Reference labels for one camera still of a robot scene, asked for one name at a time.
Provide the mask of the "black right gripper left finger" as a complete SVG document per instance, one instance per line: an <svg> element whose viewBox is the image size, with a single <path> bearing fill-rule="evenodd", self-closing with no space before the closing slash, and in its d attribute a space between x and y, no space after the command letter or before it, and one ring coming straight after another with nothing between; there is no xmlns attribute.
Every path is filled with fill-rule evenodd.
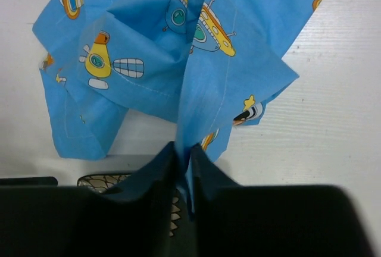
<svg viewBox="0 0 381 257"><path fill-rule="evenodd" d="M1 180L2 256L189 256L189 223L169 237L176 154L167 144L104 193L54 177Z"/></svg>

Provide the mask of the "blue patterned cloth napkin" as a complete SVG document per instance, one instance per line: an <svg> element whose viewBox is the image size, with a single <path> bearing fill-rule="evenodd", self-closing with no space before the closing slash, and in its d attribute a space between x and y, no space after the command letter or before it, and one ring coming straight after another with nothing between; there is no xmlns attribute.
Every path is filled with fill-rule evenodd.
<svg viewBox="0 0 381 257"><path fill-rule="evenodd" d="M108 154L131 109L175 123L177 184L193 206L191 148L210 160L298 75L282 60L322 0L50 0L33 25L60 157Z"/></svg>

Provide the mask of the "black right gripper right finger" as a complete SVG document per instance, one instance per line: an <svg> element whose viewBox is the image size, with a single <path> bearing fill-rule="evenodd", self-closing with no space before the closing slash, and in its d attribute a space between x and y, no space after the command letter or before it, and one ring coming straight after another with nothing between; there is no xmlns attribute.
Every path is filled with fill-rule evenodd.
<svg viewBox="0 0 381 257"><path fill-rule="evenodd" d="M242 186L190 152L199 256L373 256L346 193L331 185Z"/></svg>

